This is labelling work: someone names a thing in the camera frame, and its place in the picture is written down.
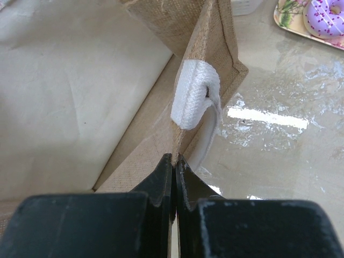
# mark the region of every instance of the burlap texture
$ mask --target burlap texture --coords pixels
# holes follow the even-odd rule
[[[194,31],[204,0],[119,0],[179,58]]]
[[[0,238],[20,202],[0,202]]]
[[[185,54],[184,59],[199,59],[210,63],[220,76],[222,105],[227,103],[248,72],[238,60],[230,1],[206,0],[204,3],[204,1],[192,0],[121,0],[121,2],[177,56]],[[165,81],[165,83],[173,88],[174,81]],[[131,190],[154,170],[164,153],[174,153],[176,157],[176,153],[180,152],[188,158],[198,142],[197,132],[202,123],[191,131],[180,130],[170,120],[172,101],[171,98],[164,109],[160,110],[160,115],[153,123],[149,135],[136,146],[97,192]],[[154,107],[155,103],[150,100],[150,103],[145,105]]]
[[[98,189],[105,180],[120,166],[120,164],[135,150],[135,148],[149,137],[155,124],[162,117],[162,112],[167,108],[173,98],[173,83],[176,78],[182,59],[172,56],[165,69],[155,82],[152,90],[136,113],[130,126],[121,138],[112,153],[94,189]]]
[[[233,26],[231,1],[205,1],[185,51],[183,60],[187,59],[206,61],[216,69],[221,81],[220,96],[222,107],[224,107],[248,73],[248,69],[238,60],[238,44]],[[174,163],[178,153],[183,153],[186,158],[191,154],[199,140],[195,136],[202,124],[201,120],[199,125],[191,131],[174,126]]]

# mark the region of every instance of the white container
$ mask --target white container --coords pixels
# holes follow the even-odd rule
[[[263,0],[231,0],[233,15],[248,15],[254,12]]]

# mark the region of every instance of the black clamp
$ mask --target black clamp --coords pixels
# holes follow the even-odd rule
[[[170,257],[178,216],[180,257],[344,257],[325,212],[299,200],[227,200],[180,156],[165,154],[131,192],[26,199],[0,258]]]

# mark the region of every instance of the donut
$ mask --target donut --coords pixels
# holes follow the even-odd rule
[[[344,36],[344,0],[310,0],[303,10],[306,29],[320,39]]]

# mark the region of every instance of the floral tray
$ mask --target floral tray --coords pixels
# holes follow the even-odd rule
[[[344,37],[336,39],[319,39],[312,36],[303,22],[303,8],[310,0],[278,0],[274,11],[277,25],[287,31],[312,40],[344,50]]]

